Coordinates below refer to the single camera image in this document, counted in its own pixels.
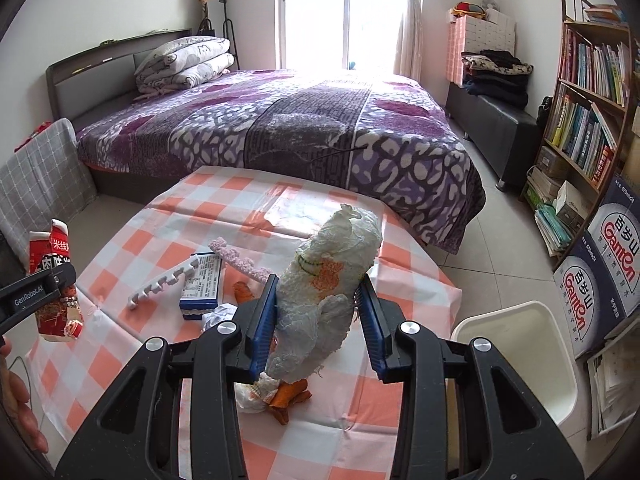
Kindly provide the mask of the person's left hand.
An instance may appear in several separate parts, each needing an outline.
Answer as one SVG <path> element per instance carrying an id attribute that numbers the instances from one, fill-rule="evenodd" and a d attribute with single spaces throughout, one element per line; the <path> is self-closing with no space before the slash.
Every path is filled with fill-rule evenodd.
<path id="1" fill-rule="evenodd" d="M 32 408 L 29 406 L 30 393 L 24 382 L 9 371 L 6 358 L 11 353 L 12 346 L 6 339 L 1 345 L 1 405 L 9 415 L 9 419 L 20 436 L 32 451 L 43 454 L 49 452 L 49 443 L 39 430 L 38 422 Z"/>

